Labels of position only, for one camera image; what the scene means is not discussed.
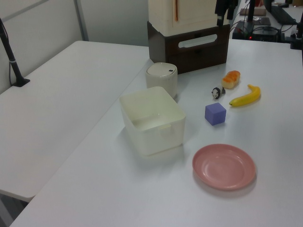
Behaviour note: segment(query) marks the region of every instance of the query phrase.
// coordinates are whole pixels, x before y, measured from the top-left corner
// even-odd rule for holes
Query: small toy panda
[[[222,94],[225,94],[225,89],[222,86],[217,86],[213,89],[212,94],[215,99],[218,99]]]

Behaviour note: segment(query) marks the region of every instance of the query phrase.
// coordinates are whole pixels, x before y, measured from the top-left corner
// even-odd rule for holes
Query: brown wooden box
[[[147,22],[150,59],[174,64],[178,74],[226,63],[230,25],[165,37]],[[182,41],[217,34],[208,44],[179,48]]]

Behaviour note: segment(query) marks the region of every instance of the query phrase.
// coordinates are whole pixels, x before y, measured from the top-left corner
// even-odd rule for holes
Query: lid
[[[173,74],[177,67],[173,64],[158,62],[147,69],[147,73],[156,77],[165,77]]]

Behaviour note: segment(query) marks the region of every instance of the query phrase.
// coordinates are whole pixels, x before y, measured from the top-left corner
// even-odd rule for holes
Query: white wall
[[[148,46],[148,0],[78,0],[89,41]]]
[[[48,0],[9,19],[4,26],[23,77],[73,42],[82,40],[73,0]],[[0,43],[0,94],[10,87],[8,74],[9,60]]]

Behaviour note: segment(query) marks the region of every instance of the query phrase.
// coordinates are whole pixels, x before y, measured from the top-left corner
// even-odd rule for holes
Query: purple cube
[[[223,123],[226,117],[226,109],[220,103],[214,103],[205,107],[205,118],[211,125]]]

